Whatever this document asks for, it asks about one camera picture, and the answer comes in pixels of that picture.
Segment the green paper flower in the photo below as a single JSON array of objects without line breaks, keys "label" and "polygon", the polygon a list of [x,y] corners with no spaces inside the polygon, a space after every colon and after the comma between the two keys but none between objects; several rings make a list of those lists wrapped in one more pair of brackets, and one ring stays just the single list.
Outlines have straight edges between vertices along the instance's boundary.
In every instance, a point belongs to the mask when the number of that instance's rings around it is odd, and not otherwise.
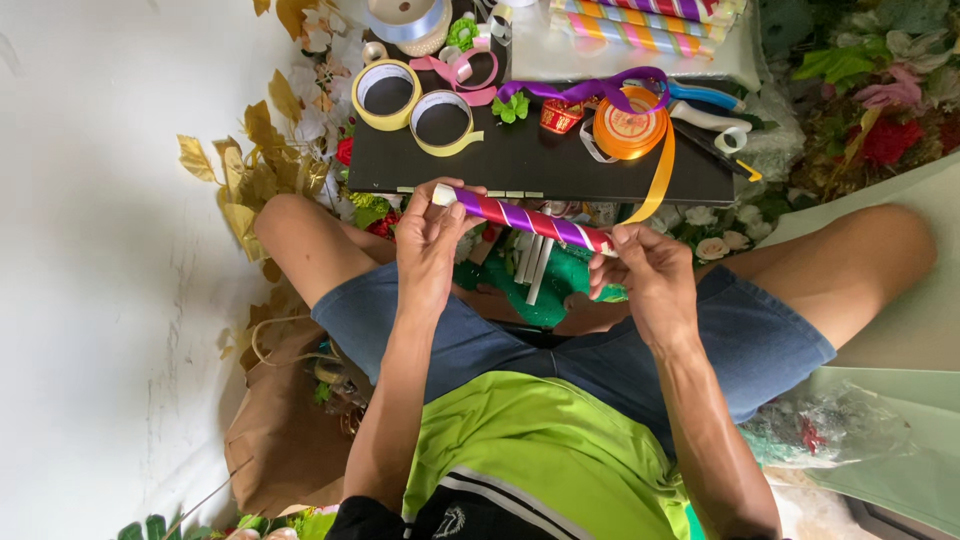
[{"label": "green paper flower", "polygon": [[473,48],[473,39],[477,36],[480,36],[477,23],[467,18],[457,19],[450,25],[450,33],[446,35],[446,44],[458,47],[461,52],[466,53]]},{"label": "green paper flower", "polygon": [[510,101],[503,103],[499,98],[493,98],[493,114],[499,115],[500,119],[508,124],[513,124],[518,118],[527,117],[530,109],[530,98],[523,95],[523,92],[517,92],[510,96]]}]

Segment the blue shorts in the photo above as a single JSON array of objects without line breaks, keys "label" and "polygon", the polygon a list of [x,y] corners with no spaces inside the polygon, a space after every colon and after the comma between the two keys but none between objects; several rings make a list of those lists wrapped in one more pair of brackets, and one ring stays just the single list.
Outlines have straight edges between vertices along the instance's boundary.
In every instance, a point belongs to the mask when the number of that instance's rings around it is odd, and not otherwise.
[{"label": "blue shorts", "polygon": [[[313,319],[376,384],[396,315],[396,264],[343,283]],[[736,423],[836,356],[829,341],[772,294],[718,265],[697,285],[700,337]],[[424,401],[488,371],[568,380],[643,424],[673,454],[657,366],[631,317],[603,333],[537,349],[450,295],[430,356]]]}]

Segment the striped wrapping paper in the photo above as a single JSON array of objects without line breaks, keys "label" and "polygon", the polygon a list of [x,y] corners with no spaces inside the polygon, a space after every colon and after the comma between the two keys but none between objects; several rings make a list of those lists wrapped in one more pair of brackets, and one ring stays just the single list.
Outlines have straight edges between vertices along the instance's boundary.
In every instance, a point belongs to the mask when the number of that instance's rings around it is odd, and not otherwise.
[{"label": "striped wrapping paper", "polygon": [[670,15],[706,22],[713,15],[713,8],[720,0],[596,0],[609,6],[628,10]]},{"label": "striped wrapping paper", "polygon": [[715,41],[722,41],[727,34],[727,28],[724,26],[713,26],[688,19],[681,19],[679,17],[672,17],[670,15],[657,15],[656,13],[627,10],[617,6],[590,2],[589,0],[551,0],[550,9],[579,13],[581,15],[589,15],[591,17],[615,20],[618,22],[629,22],[637,26],[657,28],[676,34],[708,37]]},{"label": "striped wrapping paper", "polygon": [[550,27],[567,29],[577,36],[621,42],[638,49],[670,53],[688,58],[695,56],[712,57],[713,51],[717,47],[717,42],[712,39],[675,34],[656,28],[637,26],[629,22],[617,22],[571,12],[553,12]]}]

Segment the plastic bag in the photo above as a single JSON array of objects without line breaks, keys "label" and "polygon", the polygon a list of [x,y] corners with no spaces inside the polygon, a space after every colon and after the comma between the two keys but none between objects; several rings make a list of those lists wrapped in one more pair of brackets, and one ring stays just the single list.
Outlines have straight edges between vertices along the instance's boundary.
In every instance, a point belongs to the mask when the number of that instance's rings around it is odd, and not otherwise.
[{"label": "plastic bag", "polygon": [[906,420],[883,398],[848,381],[819,395],[795,388],[738,428],[763,466],[828,469],[915,452]]}]

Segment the lime green shirt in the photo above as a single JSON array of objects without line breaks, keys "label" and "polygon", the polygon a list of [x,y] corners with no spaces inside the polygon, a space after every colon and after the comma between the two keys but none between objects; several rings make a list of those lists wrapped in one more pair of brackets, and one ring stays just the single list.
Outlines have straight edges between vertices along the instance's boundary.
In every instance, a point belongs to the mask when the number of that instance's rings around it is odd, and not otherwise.
[{"label": "lime green shirt", "polygon": [[454,467],[522,490],[595,538],[689,538],[684,486],[653,433],[565,380],[494,371],[425,406],[404,516]]}]

